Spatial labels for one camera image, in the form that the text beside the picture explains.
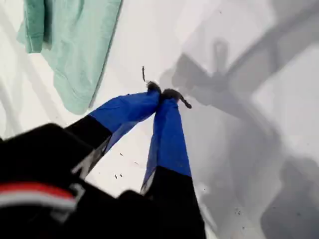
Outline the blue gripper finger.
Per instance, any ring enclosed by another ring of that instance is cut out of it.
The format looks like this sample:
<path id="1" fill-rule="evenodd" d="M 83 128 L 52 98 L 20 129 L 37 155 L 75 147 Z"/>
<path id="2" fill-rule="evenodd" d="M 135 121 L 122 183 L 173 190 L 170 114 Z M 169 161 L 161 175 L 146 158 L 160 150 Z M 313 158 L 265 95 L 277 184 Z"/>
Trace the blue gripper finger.
<path id="1" fill-rule="evenodd" d="M 97 162 L 136 124 L 155 113 L 160 103 L 161 89 L 147 83 L 147 91 L 112 98 L 66 129 L 93 148 L 72 169 L 85 178 Z"/>
<path id="2" fill-rule="evenodd" d="M 165 89 L 156 110 L 141 192 L 152 205 L 161 239 L 204 239 L 205 225 L 195 195 L 176 90 Z"/>

